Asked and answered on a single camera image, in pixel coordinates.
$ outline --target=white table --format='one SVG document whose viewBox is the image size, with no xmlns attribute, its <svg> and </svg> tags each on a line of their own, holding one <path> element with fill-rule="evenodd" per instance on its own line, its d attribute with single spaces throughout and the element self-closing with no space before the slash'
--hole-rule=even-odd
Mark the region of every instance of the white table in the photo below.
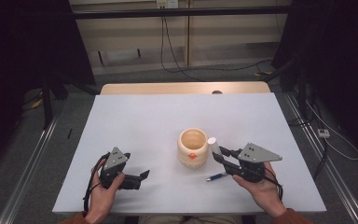
<svg viewBox="0 0 358 224">
<path fill-rule="evenodd" d="M 139 190 L 117 192 L 112 213 L 255 214 L 262 210 L 232 178 L 205 178 L 224 171 L 212 155 L 197 170 L 177 159 L 179 133 L 196 127 L 230 149 L 253 142 L 283 156 L 272 162 L 283 202 L 299 212 L 325 206 L 273 93 L 120 94 L 97 96 L 53 212 L 83 210 L 90 168 L 113 147 L 130 152 L 124 173 L 150 169 Z"/>
</svg>

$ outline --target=hand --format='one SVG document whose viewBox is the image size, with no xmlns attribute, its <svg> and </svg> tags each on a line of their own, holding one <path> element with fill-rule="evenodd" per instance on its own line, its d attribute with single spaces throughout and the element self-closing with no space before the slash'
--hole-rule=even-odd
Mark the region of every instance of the hand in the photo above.
<svg viewBox="0 0 358 224">
<path fill-rule="evenodd" d="M 272 170 L 271 164 L 269 162 L 264 163 L 266 168 L 269 169 L 272 174 L 275 175 L 275 172 Z M 274 179 L 268 171 L 266 171 L 266 176 Z M 244 180 L 238 175 L 232 176 L 232 178 L 243 188 L 247 189 L 251 194 L 255 202 L 259 207 L 261 207 L 267 214 L 271 217 L 279 217 L 286 212 L 286 207 L 282 204 L 279 199 L 278 190 L 276 185 L 267 181 L 266 179 L 261 180 L 258 183 L 251 183 Z"/>
<path fill-rule="evenodd" d="M 98 169 L 106 163 L 106 160 L 102 160 L 98 164 Z M 101 186 L 101 180 L 98 176 L 98 172 L 95 172 L 92 179 L 91 187 L 96 186 L 91 192 L 91 202 L 89 204 L 89 212 L 87 213 L 85 219 L 88 223 L 101 223 L 107 217 L 112 209 L 113 202 L 115 200 L 115 195 L 118 187 L 124 180 L 125 175 L 123 173 L 119 174 L 114 180 L 109 189 L 104 189 Z"/>
</svg>

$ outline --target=blue pen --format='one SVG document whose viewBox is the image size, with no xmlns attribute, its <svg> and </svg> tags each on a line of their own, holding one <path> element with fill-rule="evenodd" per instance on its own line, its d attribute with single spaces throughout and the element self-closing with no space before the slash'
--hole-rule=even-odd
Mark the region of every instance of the blue pen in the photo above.
<svg viewBox="0 0 358 224">
<path fill-rule="evenodd" d="M 228 175 L 229 174 L 227 174 L 226 172 L 223 172 L 223 173 L 220 173 L 217 175 L 209 176 L 208 178 L 206 178 L 206 181 L 207 182 L 214 181 L 215 179 L 220 179 L 220 178 L 228 176 Z"/>
</svg>

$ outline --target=outlet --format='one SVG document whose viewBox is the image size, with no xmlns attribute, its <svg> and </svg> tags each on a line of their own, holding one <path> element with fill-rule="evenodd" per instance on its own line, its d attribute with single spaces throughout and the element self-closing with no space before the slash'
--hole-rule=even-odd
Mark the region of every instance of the outlet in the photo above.
<svg viewBox="0 0 358 224">
<path fill-rule="evenodd" d="M 167 0 L 167 8 L 179 8 L 178 0 Z"/>
<path fill-rule="evenodd" d="M 167 0 L 157 0 L 157 8 L 168 8 L 167 7 Z"/>
<path fill-rule="evenodd" d="M 327 129 L 318 129 L 318 135 L 320 138 L 329 138 L 330 133 Z"/>
</svg>

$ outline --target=small white cup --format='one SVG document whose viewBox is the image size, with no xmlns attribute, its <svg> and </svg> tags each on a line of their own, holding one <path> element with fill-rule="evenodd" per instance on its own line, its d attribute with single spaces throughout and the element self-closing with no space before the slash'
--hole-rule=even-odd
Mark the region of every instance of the small white cup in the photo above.
<svg viewBox="0 0 358 224">
<path fill-rule="evenodd" d="M 182 131 L 177 145 L 179 161 L 189 168 L 198 168 L 208 159 L 208 136 L 200 129 Z"/>
</svg>

